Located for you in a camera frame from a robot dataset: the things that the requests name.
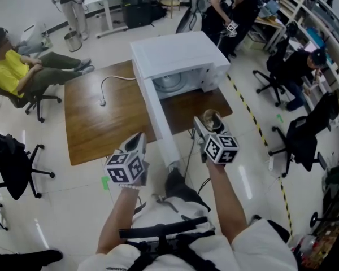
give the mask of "black cap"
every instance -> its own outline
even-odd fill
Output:
[[[312,62],[316,66],[323,66],[327,63],[327,52],[325,49],[316,49],[310,54]]]

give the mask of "man in black cap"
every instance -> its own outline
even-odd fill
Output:
[[[302,77],[306,76],[310,83],[315,79],[318,81],[320,69],[327,63],[327,55],[325,49],[316,49],[313,52],[298,50],[294,52],[284,65],[280,67],[279,73],[275,73],[275,77],[279,83],[284,85],[290,93],[295,96],[291,102],[283,102],[282,106],[288,111],[294,111],[304,105],[306,95],[310,95],[310,89],[303,85]]]

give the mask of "trash can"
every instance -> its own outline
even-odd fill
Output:
[[[66,41],[66,44],[70,52],[77,51],[82,46],[79,35],[76,31],[71,31],[68,34],[66,34],[64,36],[64,40]]]

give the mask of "black bag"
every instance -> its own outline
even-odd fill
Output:
[[[165,17],[167,14],[167,9],[162,8],[160,3],[157,1],[151,2],[151,21],[155,21]]]

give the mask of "olive pants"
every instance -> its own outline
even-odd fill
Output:
[[[25,85],[24,93],[45,90],[49,85],[63,85],[67,81],[82,75],[77,71],[62,70],[76,68],[80,64],[79,59],[54,52],[45,54],[39,59],[42,61],[43,69],[35,73],[33,78]]]

